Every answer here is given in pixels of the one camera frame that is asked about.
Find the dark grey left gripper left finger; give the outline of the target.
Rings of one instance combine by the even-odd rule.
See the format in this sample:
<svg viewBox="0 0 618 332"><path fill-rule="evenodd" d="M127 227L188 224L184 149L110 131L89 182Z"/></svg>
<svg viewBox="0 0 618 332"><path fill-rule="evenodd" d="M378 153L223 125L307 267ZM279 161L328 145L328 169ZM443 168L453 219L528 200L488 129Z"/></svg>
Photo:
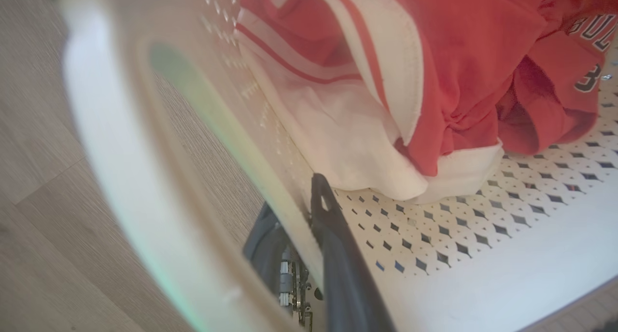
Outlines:
<svg viewBox="0 0 618 332"><path fill-rule="evenodd" d="M277 299L291 288L291 280L287 278L290 250L289 238L280 221L269 204L263 204L243 246L243 255Z"/></svg>

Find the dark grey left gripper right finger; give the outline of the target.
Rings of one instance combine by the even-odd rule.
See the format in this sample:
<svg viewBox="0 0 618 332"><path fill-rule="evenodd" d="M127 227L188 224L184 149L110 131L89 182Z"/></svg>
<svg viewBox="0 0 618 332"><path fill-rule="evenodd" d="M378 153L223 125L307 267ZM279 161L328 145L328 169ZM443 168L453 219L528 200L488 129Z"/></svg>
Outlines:
<svg viewBox="0 0 618 332"><path fill-rule="evenodd" d="M323 256L327 332L396 332L327 179L311 179L311 230Z"/></svg>

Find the white perforated plastic laundry basket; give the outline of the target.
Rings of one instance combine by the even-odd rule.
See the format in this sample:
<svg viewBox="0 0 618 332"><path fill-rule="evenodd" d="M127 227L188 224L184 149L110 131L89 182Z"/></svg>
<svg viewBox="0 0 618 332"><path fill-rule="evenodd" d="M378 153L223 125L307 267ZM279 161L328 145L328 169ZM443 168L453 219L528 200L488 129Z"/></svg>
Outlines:
<svg viewBox="0 0 618 332"><path fill-rule="evenodd" d="M64 77L110 208L150 275L199 332L301 331L241 255L172 129L168 80L280 219L314 286L313 171L238 49L239 0L56 0ZM618 319L618 72L582 140L506 155L473 196L415 206L335 190L393 323L411 332L583 332Z"/></svg>

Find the red and white striped garment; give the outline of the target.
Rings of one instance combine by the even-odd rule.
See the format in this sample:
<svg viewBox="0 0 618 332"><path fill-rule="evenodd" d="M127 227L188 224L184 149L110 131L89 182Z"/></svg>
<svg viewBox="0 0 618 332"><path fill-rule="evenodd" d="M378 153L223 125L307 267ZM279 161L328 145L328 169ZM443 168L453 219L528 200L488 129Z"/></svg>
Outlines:
<svg viewBox="0 0 618 332"><path fill-rule="evenodd" d="M240 52L313 171L428 204L499 166L496 103L543 0L240 0Z"/></svg>

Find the red jersey with lettering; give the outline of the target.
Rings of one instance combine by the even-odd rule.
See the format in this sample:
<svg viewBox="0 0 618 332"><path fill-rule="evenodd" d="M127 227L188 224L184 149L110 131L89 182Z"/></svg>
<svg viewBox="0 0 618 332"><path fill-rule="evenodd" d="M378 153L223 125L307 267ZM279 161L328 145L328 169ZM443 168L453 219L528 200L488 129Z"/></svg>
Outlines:
<svg viewBox="0 0 618 332"><path fill-rule="evenodd" d="M594 126L618 0L515 1L532 8L545 27L497 103L497 132L505 151L534 155Z"/></svg>

